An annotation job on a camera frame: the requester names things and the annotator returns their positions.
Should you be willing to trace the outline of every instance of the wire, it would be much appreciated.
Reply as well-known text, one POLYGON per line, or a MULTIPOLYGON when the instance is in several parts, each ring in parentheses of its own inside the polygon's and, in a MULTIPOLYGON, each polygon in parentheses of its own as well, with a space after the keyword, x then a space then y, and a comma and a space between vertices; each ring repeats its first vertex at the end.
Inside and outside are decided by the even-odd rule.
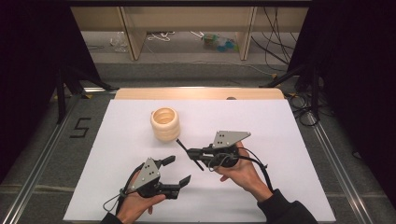
POLYGON ((275 9, 275 20, 274 20, 274 24, 272 24, 271 19, 270 19, 270 17, 268 16, 268 13, 267 13, 267 10, 265 9, 265 7, 264 7, 263 9, 264 9, 264 12, 265 12, 265 16, 267 17, 268 21, 270 22, 271 29, 272 29, 272 32, 271 32, 271 35, 270 35, 270 39, 271 39, 271 37, 272 37, 272 34, 275 34, 277 40, 278 40, 279 43, 281 44, 280 46, 281 46, 283 55, 285 56, 286 61, 289 63, 288 58, 290 58, 290 56, 289 56, 289 54, 286 52, 285 48, 283 47, 282 40, 281 40, 281 38, 280 38, 279 25, 278 25, 278 22, 277 22, 277 7, 276 7, 276 9, 275 9))
POLYGON ((105 46, 103 45, 87 45, 88 50, 92 50, 92 49, 104 49, 105 46))
POLYGON ((260 161, 260 159, 259 159, 251 150, 249 150, 249 149, 247 149, 247 148, 245 148, 245 147, 239 147, 239 148, 248 151, 248 152, 251 153, 257 160, 254 160, 254 159, 252 159, 252 158, 250 158, 250 157, 245 157, 245 156, 237 156, 237 158, 243 159, 243 160, 247 160, 247 161, 253 161, 253 162, 257 163, 257 164, 259 165, 260 169, 262 170, 262 174, 264 175, 265 182, 267 183, 268 189, 271 190, 271 191, 273 192, 274 190, 273 190, 273 187, 272 187, 272 184, 271 184, 271 179, 270 179, 270 176, 268 175, 267 170, 266 170, 266 169, 267 169, 267 165, 262 164, 262 162, 260 161))
POLYGON ((253 36, 251 37, 251 39, 259 46, 259 48, 263 49, 265 52, 271 54, 272 56, 274 56, 275 58, 277 58, 278 60, 280 60, 282 63, 289 65, 288 62, 286 62, 285 60, 279 58, 276 54, 274 54, 273 52, 271 52, 270 50, 268 50, 267 48, 263 47, 262 45, 260 45, 254 38, 253 36))
POLYGON ((292 48, 292 47, 290 47, 290 46, 283 45, 283 44, 280 44, 280 43, 276 43, 274 40, 269 39, 269 38, 264 34, 264 32, 262 32, 262 35, 264 36, 265 39, 267 39, 268 41, 270 41, 270 42, 273 43, 273 44, 276 44, 276 45, 279 45, 279 46, 283 46, 284 48, 287 48, 287 49, 294 49, 294 48, 292 48))
POLYGON ((160 59, 157 57, 156 53, 149 47, 149 45, 147 45, 146 43, 144 43, 144 45, 146 46, 146 48, 148 48, 148 51, 151 52, 151 53, 154 55, 154 57, 157 59, 157 61, 160 62, 160 63, 207 63, 207 64, 211 64, 211 63, 227 63, 227 64, 233 64, 233 65, 238 65, 238 66, 243 66, 243 67, 252 68, 252 69, 254 69, 254 70, 256 70, 256 71, 258 71, 258 72, 260 72, 260 73, 262 73, 262 74, 268 75, 268 76, 273 75, 273 73, 269 73, 269 72, 262 71, 262 70, 260 70, 260 69, 258 69, 258 68, 256 68, 256 67, 254 67, 254 66, 251 65, 251 64, 240 64, 240 63, 229 63, 229 62, 206 62, 206 61, 201 61, 201 60, 199 60, 199 61, 192 61, 192 62, 178 62, 178 61, 165 62, 165 61, 160 60, 160 59))
POLYGON ((293 37, 294 41, 297 42, 297 38, 293 35, 293 33, 290 33, 291 37, 293 37))
POLYGON ((161 33, 161 37, 158 37, 155 34, 151 33, 151 37, 148 37, 148 40, 159 39, 161 41, 169 42, 171 41, 171 38, 169 38, 168 35, 174 35, 174 34, 175 32, 166 32, 166 33, 161 33))

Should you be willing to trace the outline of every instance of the cup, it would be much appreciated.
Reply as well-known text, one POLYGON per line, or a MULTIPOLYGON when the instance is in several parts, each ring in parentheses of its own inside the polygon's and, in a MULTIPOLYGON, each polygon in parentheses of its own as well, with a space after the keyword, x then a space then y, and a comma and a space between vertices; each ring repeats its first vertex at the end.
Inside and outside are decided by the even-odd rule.
POLYGON ((162 142, 176 140, 180 135, 178 113, 171 107, 161 107, 151 112, 150 122, 154 136, 162 142))

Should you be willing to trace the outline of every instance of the white table surface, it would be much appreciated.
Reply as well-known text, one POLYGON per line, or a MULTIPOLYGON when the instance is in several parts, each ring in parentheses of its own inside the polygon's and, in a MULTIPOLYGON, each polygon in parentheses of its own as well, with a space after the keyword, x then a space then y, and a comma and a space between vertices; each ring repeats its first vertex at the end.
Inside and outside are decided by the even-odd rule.
POLYGON ((207 147, 216 131, 251 132, 243 144, 268 164, 274 189, 281 189, 290 202, 303 203, 317 221, 335 221, 286 100, 112 100, 64 220, 102 220, 106 215, 102 205, 119 193, 135 167, 147 157, 162 160, 171 155, 176 161, 161 167, 160 181, 176 184, 191 175, 191 182, 177 200, 155 205, 153 214, 145 213, 139 221, 265 220, 256 200, 232 180, 221 183, 220 175, 202 172, 176 141, 165 144, 154 137, 150 114, 163 106, 179 114, 179 139, 186 148, 207 147))

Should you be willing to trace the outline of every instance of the floor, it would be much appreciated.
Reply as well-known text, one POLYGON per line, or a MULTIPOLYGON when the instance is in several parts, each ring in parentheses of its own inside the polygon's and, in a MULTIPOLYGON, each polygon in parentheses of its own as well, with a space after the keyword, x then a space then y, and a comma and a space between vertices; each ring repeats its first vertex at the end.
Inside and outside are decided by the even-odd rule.
MULTIPOLYGON (((232 33, 216 35, 235 39, 232 33)), ((193 33, 176 32, 167 35, 169 41, 158 38, 147 40, 139 60, 133 62, 128 52, 116 52, 111 46, 110 42, 114 43, 117 33, 84 32, 83 36, 102 80, 117 87, 258 87, 271 82, 274 75, 283 75, 287 69, 279 59, 269 54, 265 57, 263 49, 253 42, 247 60, 241 61, 237 50, 220 52, 205 46, 201 38, 193 33)), ((268 42, 263 34, 257 33, 253 37, 266 47, 268 42)), ((281 34, 282 44, 292 48, 297 37, 298 34, 281 34)), ((279 45, 270 43, 268 47, 277 57, 288 59, 279 45)), ((291 56, 292 49, 286 50, 291 56)), ((296 79, 292 77, 279 88, 286 94, 295 93, 293 86, 296 79)), ((85 81, 82 84, 87 88, 95 87, 85 81)), ((52 142, 54 147, 49 146, 48 142, 54 139, 52 134, 58 128, 55 94, 29 146, 0 185, 2 220, 29 179, 42 151, 52 147, 33 191, 28 195, 29 200, 21 209, 23 213, 17 220, 18 223, 66 223, 63 221, 64 212, 89 156, 106 106, 114 98, 114 93, 93 92, 86 97, 66 95, 68 119, 61 134, 52 142), (77 130, 77 123, 88 127, 88 130, 85 133, 84 130, 77 130)), ((293 99, 292 104, 298 107, 303 99, 309 99, 309 92, 301 93, 299 98, 293 99)), ((321 95, 320 103, 326 105, 325 95, 321 95)), ((305 125, 310 122, 309 115, 302 116, 296 122, 334 211, 336 223, 396 223, 395 209, 370 169, 359 159, 359 155, 353 153, 355 148, 331 108, 322 107, 319 117, 320 122, 314 127, 305 125), (356 194, 351 194, 347 189, 353 189, 356 194), (356 199, 363 202, 362 207, 352 203, 356 199), (356 209, 362 208, 367 213, 359 215, 356 209)))

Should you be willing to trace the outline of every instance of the gray floor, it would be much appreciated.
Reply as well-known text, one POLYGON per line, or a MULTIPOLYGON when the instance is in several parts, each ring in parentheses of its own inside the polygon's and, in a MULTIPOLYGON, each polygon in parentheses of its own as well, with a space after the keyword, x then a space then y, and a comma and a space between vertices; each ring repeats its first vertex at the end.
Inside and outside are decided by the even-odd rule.
MULTIPOLYGON (((234 38, 231 33, 221 33, 221 35, 234 38)), ((132 62, 128 53, 115 52, 110 46, 109 40, 115 36, 114 33, 84 33, 102 80, 112 86, 258 87, 269 83, 272 80, 271 74, 282 75, 284 73, 270 69, 265 63, 262 49, 259 49, 253 42, 247 60, 240 61, 237 51, 218 52, 204 46, 197 36, 189 32, 175 33, 169 35, 170 41, 168 42, 157 39, 146 41, 139 60, 132 62)), ((254 37, 264 46, 266 45, 262 34, 254 34, 254 37)), ((290 34, 282 34, 282 42, 289 46, 295 43, 290 34)), ((269 50, 283 57, 279 46, 271 44, 269 50)), ((268 57, 267 62, 277 69, 287 68, 274 57, 268 57)), ((296 79, 297 77, 291 78, 282 83, 279 88, 285 93, 295 92, 293 84, 296 79)), ((94 87, 88 82, 83 82, 83 85, 94 87)), ((65 223, 64 212, 90 153, 107 104, 110 99, 114 98, 114 94, 89 96, 88 99, 79 99, 73 109, 63 135, 38 180, 19 223, 65 223), (75 130, 81 118, 89 118, 80 123, 89 130, 84 138, 73 138, 71 136, 83 134, 82 130, 75 130)), ((343 128, 340 127, 337 117, 329 116, 331 112, 330 108, 321 109, 320 124, 341 163, 345 166, 373 223, 396 223, 395 209, 375 181, 370 169, 363 161, 352 155, 355 148, 349 142, 343 128)), ((57 104, 56 99, 53 98, 49 102, 47 115, 41 121, 29 146, 22 152, 0 186, 0 218, 2 220, 50 139, 56 121, 57 104)), ((326 157, 325 150, 315 134, 315 129, 302 125, 298 120, 296 122, 337 223, 359 223, 326 157)))

